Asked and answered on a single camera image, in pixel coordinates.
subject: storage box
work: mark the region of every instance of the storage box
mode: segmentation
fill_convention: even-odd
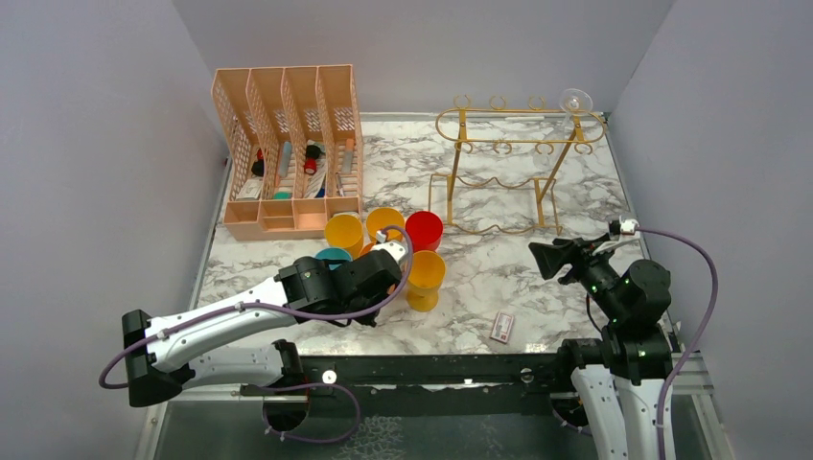
[[[338,212],[361,212],[363,141],[352,65],[219,69],[212,98],[233,160],[223,223],[238,241],[322,238]],[[347,139],[355,141],[345,151]],[[324,145],[325,196],[306,198],[308,141]],[[283,145],[291,144],[288,173],[278,174]],[[257,150],[265,158],[259,200],[237,200],[251,178]],[[352,170],[341,172],[344,156]],[[338,184],[341,184],[341,196]],[[291,199],[273,199],[279,192]]]

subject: marble tabletop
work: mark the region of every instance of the marble tabletop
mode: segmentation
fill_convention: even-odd
[[[541,138],[558,123],[544,121],[469,120],[470,137],[495,139]],[[456,132],[455,123],[442,126]],[[586,136],[600,129],[583,123]],[[453,143],[437,134],[434,121],[362,122],[364,134],[364,210],[382,206],[405,216],[428,207],[430,174],[451,171]],[[532,145],[517,145],[497,155],[491,145],[478,146],[460,160],[459,175],[473,180],[498,176],[519,183],[530,175],[546,175],[555,158],[546,156],[540,171],[532,163]],[[432,211],[445,218],[445,182],[434,181]],[[555,194],[561,238],[596,237],[606,232],[608,217],[628,212],[628,205],[607,140],[591,155],[570,152],[557,174]],[[546,199],[546,209],[550,211]],[[536,218],[532,185],[516,191],[501,188],[455,190],[455,218],[474,228],[500,223],[524,228]],[[238,242],[219,220],[202,280],[199,306],[249,289],[277,273],[294,259],[327,247],[324,240]],[[301,355],[430,355],[473,353],[555,352],[565,338],[595,337],[585,311],[584,290],[544,281],[529,242],[550,242],[553,229],[519,236],[487,233],[468,235],[447,227],[438,254],[447,275],[437,307],[427,313],[409,308],[402,293],[378,316],[378,326],[353,323],[341,329],[310,321],[257,333],[233,346],[265,346],[285,338]],[[641,257],[635,245],[622,247],[611,262],[619,273]],[[515,316],[507,344],[489,338],[494,319],[504,311]],[[593,306],[602,325],[606,318]]]

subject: white wall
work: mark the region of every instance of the white wall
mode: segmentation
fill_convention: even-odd
[[[678,0],[610,119],[642,224],[695,239],[718,264],[701,348],[741,460],[813,450],[811,21],[805,0]],[[703,261],[647,242],[693,331]]]
[[[610,110],[672,0],[174,0],[210,70],[352,63],[363,111],[440,111],[455,94]]]
[[[2,2],[0,43],[0,457],[132,458],[144,411],[96,378],[124,312],[188,302],[209,73],[169,0]]]

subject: blue cup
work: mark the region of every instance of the blue cup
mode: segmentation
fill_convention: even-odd
[[[316,258],[320,261],[353,261],[350,253],[340,247],[329,247],[327,249],[322,249],[316,253]],[[340,264],[330,264],[330,269],[335,270],[339,266]]]

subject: gold rack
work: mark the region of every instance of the gold rack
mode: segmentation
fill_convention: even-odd
[[[471,108],[472,100],[469,98],[468,95],[463,95],[466,98],[466,104],[460,105],[458,104],[458,100],[460,96],[455,96],[453,100],[454,108],[450,108],[448,110],[444,110],[437,116],[434,121],[435,129],[437,129],[438,134],[444,139],[448,139],[454,142],[454,163],[452,166],[452,173],[451,174],[441,174],[441,173],[433,173],[430,177],[430,193],[429,193],[429,210],[431,211],[431,189],[432,189],[432,182],[436,178],[443,177],[446,179],[446,224],[452,227],[456,227],[463,232],[472,234],[472,235],[480,235],[483,234],[493,228],[496,228],[501,233],[509,234],[509,235],[519,235],[522,233],[530,232],[537,228],[554,228],[556,229],[556,234],[562,234],[562,225],[559,223],[559,214],[556,209],[556,196],[553,193],[553,186],[556,183],[556,173],[559,172],[559,168],[562,166],[562,162],[565,160],[565,156],[567,156],[568,151],[570,150],[570,146],[573,146],[573,150],[580,154],[592,154],[593,148],[592,143],[600,140],[604,137],[604,134],[607,131],[607,126],[604,124],[604,120],[601,118],[600,115],[588,112],[588,111],[581,111],[572,114],[573,117],[573,130],[570,133],[568,139],[556,139],[556,140],[543,140],[543,139],[477,139],[477,138],[470,138],[468,136],[467,131],[467,114],[468,113],[491,113],[491,114],[521,114],[521,115],[545,115],[545,114],[560,114],[564,115],[566,112],[564,110],[558,109],[548,109],[545,107],[545,99],[542,97],[530,97],[528,98],[528,108],[506,108],[508,105],[507,100],[502,96],[492,96],[489,99],[489,105],[491,108]],[[459,129],[457,132],[456,137],[449,136],[443,129],[440,127],[441,119],[444,118],[447,114],[457,114]],[[593,117],[597,122],[598,125],[601,126],[601,133],[598,137],[594,139],[585,139],[584,130],[582,129],[581,119]],[[500,153],[499,148],[500,146],[504,146],[507,148],[507,151],[503,151],[502,154],[508,154],[513,151],[514,144],[534,144],[534,154],[552,154],[556,151],[557,144],[563,144],[562,152],[559,154],[559,158],[557,158],[556,163],[553,166],[553,169],[547,175],[547,177],[540,177],[540,176],[532,176],[528,177],[524,182],[514,185],[506,185],[499,181],[499,179],[494,176],[490,177],[484,181],[473,183],[471,181],[467,181],[466,179],[459,177],[457,175],[457,168],[460,165],[460,153],[472,153],[475,151],[474,143],[490,143],[492,146],[492,150],[495,153]],[[541,150],[541,146],[545,146],[546,150]],[[523,229],[506,229],[502,228],[500,225],[494,224],[487,228],[480,229],[480,230],[471,230],[462,227],[460,224],[454,221],[454,213],[453,213],[453,193],[454,193],[454,184],[455,182],[460,182],[463,185],[472,187],[472,188],[482,188],[488,185],[491,182],[497,183],[503,189],[509,190],[516,190],[522,187],[523,185],[533,182],[534,185],[534,194],[536,196],[536,210],[537,210],[537,223],[533,225],[523,228]],[[543,213],[543,206],[542,200],[543,198],[550,194],[550,202],[553,206],[553,224],[547,223],[545,220],[545,214]]]

